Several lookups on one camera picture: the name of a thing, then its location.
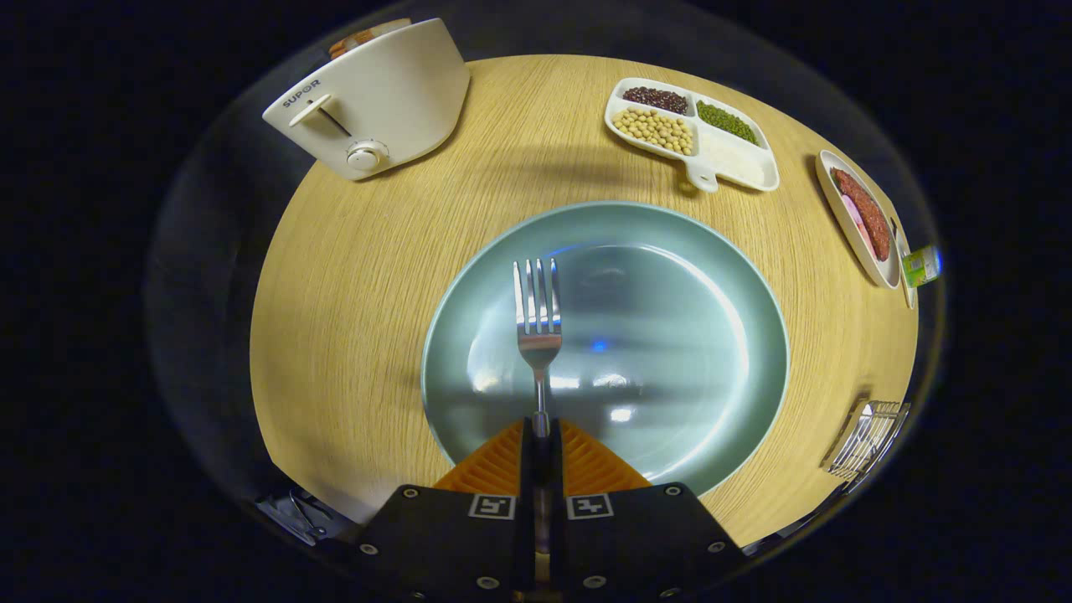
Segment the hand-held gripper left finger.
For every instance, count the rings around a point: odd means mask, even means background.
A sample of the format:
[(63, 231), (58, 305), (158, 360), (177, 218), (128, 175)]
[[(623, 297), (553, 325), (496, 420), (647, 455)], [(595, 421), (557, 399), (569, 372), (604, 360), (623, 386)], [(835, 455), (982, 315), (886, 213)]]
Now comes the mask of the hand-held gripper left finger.
[(405, 484), (357, 539), (383, 598), (521, 598), (535, 584), (533, 428), (517, 421), (433, 487)]

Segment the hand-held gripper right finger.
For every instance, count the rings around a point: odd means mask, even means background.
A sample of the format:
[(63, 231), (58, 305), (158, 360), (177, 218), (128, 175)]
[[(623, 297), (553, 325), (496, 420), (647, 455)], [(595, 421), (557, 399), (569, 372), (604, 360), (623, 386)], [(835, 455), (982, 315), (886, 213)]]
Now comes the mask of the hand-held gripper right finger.
[(699, 600), (745, 554), (681, 482), (655, 484), (565, 420), (550, 427), (549, 579), (564, 600)]

